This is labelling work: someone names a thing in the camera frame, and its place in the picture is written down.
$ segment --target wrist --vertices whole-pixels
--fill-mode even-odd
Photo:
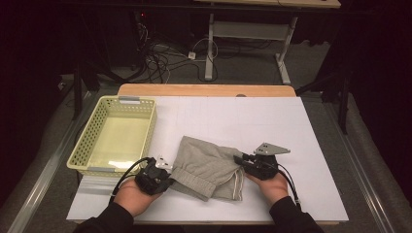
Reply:
[[[268,199],[270,205],[274,205],[276,202],[278,202],[279,200],[285,198],[289,196],[287,192],[276,192],[276,193],[272,193],[271,195],[267,195],[266,198]]]

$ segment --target basket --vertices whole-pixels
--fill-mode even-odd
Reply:
[[[83,175],[120,177],[134,162],[148,155],[156,118],[153,99],[101,97],[67,167]]]

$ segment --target wooden table edge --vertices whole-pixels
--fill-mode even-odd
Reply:
[[[123,84],[121,96],[247,96],[247,97],[296,97],[288,85],[239,85],[239,84]]]

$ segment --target folded cloth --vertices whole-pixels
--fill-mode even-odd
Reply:
[[[184,136],[170,175],[175,180],[171,188],[203,201],[241,201],[244,171],[233,155],[242,152]]]

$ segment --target white surface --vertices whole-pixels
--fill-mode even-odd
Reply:
[[[263,142],[290,149],[277,155],[291,173],[302,211],[316,221],[346,221],[335,183],[298,97],[156,97],[157,122],[150,156],[173,162],[184,135],[245,153]],[[69,220],[98,216],[118,179],[87,177],[68,214]],[[243,201],[208,202],[168,189],[147,211],[143,222],[271,222],[258,187],[245,179]]]

